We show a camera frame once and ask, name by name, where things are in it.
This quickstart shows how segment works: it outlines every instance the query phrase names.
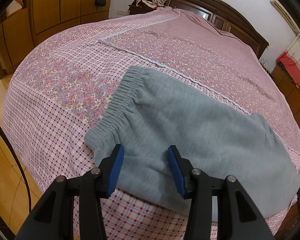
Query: pink floral bedspread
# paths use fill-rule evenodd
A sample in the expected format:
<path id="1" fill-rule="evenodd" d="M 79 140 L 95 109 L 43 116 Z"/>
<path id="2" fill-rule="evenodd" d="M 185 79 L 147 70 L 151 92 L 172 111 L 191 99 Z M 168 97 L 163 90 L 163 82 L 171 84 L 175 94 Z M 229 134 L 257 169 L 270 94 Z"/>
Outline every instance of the pink floral bedspread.
<path id="1" fill-rule="evenodd" d="M 167 73 L 243 114 L 263 114 L 300 175 L 300 130 L 250 47 L 191 12 L 167 7 L 68 29 L 20 64 L 5 100 L 3 129 L 42 192 L 58 175 L 77 177 L 94 166 L 83 137 L 131 65 Z M 102 204 L 109 239 L 183 238 L 186 216 L 121 189 Z M 273 233 L 289 208 L 266 219 Z M 212 225 L 211 239 L 216 237 Z"/>

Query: headboard panel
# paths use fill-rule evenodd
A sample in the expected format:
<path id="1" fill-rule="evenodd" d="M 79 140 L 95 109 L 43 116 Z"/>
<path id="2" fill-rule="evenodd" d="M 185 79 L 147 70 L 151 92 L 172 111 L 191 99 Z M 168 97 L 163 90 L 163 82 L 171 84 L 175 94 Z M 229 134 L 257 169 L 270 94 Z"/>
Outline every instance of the headboard panel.
<path id="1" fill-rule="evenodd" d="M 258 58 L 269 46 L 242 14 L 221 0 L 167 0 L 165 5 L 199 14 L 219 30 L 230 32 L 248 44 Z"/>

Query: blue gripper pad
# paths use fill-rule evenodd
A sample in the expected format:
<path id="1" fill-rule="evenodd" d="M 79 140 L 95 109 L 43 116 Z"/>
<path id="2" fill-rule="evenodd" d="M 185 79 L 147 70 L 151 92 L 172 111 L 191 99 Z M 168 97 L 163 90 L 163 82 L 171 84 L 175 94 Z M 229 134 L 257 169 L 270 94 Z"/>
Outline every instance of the blue gripper pad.
<path id="1" fill-rule="evenodd" d="M 122 167 L 123 156 L 124 156 L 124 148 L 121 145 L 118 150 L 117 156 L 115 157 L 111 171 L 109 173 L 108 188 L 107 188 L 108 196 L 111 196 L 112 192 L 114 192 L 114 190 L 115 190 L 115 186 L 117 185 L 119 173 L 120 173 L 120 170 Z"/>
<path id="2" fill-rule="evenodd" d="M 168 148 L 168 162 L 177 191 L 181 197 L 184 197 L 186 194 L 185 180 L 171 147 Z"/>

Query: metal pin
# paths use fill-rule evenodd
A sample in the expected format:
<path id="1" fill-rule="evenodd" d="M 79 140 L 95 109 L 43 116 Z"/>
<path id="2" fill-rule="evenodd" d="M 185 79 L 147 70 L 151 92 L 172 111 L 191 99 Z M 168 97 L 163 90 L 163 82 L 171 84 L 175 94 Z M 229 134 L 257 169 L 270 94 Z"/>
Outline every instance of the metal pin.
<path id="1" fill-rule="evenodd" d="M 192 170 L 192 174 L 193 174 L 193 175 L 200 175 L 200 174 L 201 174 L 201 170 L 198 169 L 198 168 L 194 168 L 194 169 Z"/>
<path id="2" fill-rule="evenodd" d="M 56 182 L 63 182 L 65 180 L 65 178 L 66 178 L 65 176 L 60 175 L 60 176 L 56 177 Z"/>
<path id="3" fill-rule="evenodd" d="M 100 170 L 99 168 L 93 168 L 93 169 L 91 170 L 91 173 L 94 174 L 94 175 L 97 175 L 97 174 L 99 174 L 100 172 L 101 172 L 101 170 Z"/>
<path id="4" fill-rule="evenodd" d="M 236 177 L 233 175 L 229 175 L 227 178 L 230 182 L 235 182 L 237 180 Z"/>

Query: air conditioner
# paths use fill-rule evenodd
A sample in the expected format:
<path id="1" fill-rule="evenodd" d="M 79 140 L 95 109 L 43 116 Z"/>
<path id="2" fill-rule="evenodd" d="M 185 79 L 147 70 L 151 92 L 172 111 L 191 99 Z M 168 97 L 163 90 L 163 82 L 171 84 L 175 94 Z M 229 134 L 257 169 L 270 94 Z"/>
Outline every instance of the air conditioner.
<path id="1" fill-rule="evenodd" d="M 281 14 L 281 16 L 286 20 L 290 28 L 294 31 L 296 35 L 299 34 L 300 29 L 296 22 L 292 19 L 291 15 L 287 12 L 287 10 L 282 6 L 282 4 L 278 0 L 270 0 L 270 3 L 276 8 L 276 10 Z"/>

